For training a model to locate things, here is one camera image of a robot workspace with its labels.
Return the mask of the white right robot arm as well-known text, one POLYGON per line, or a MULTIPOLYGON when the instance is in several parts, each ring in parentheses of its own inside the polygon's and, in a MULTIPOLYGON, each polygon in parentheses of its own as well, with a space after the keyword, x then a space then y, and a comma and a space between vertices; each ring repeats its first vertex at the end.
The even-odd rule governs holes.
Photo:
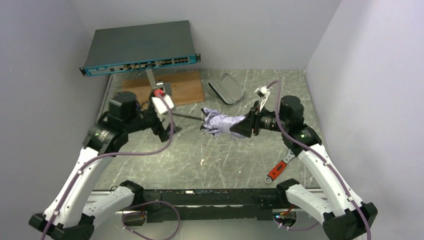
POLYGON ((280 131, 284 144, 311 172, 326 199, 316 196, 294 179, 277 185, 277 199, 295 205, 323 228, 330 240, 370 240, 376 206, 363 202, 348 185, 327 154, 322 140, 304 123, 304 106, 296 96, 280 99, 275 111, 255 102, 245 118, 229 129, 250 138, 260 130, 280 131))

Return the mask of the lilac folding umbrella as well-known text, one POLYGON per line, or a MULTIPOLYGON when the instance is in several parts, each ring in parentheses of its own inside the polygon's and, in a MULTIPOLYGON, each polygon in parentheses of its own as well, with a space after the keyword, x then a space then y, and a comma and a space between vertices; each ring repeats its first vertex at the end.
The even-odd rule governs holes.
POLYGON ((200 126, 200 131, 209 133, 213 135, 214 137, 217 137, 221 134, 228 134, 231 136, 233 140, 245 138, 245 136, 236 132, 232 132, 230 130, 230 128, 233 125, 238 124, 239 122, 243 121, 246 118, 244 115, 229 116, 229 115, 222 114, 216 109, 210 109, 207 107, 203 107, 201 109, 201 112, 203 114, 202 117, 196 117, 196 116, 175 113, 175 112, 173 112, 172 114, 174 116, 178 116, 182 118, 201 121, 202 124, 200 126))

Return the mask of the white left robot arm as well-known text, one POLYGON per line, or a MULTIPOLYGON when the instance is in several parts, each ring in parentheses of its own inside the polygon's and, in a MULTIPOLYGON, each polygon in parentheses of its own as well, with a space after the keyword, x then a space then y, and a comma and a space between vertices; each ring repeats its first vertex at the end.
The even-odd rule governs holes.
POLYGON ((88 198, 108 165, 123 154, 129 134, 151 129, 166 147, 170 145, 177 127, 173 123, 164 127, 163 121, 174 108, 171 97, 160 89, 153 90, 145 103, 130 91, 115 94, 88 130, 65 185, 45 211, 30 217, 29 225, 54 240, 88 240, 115 212, 143 204, 143 187, 130 180, 92 204, 88 198))

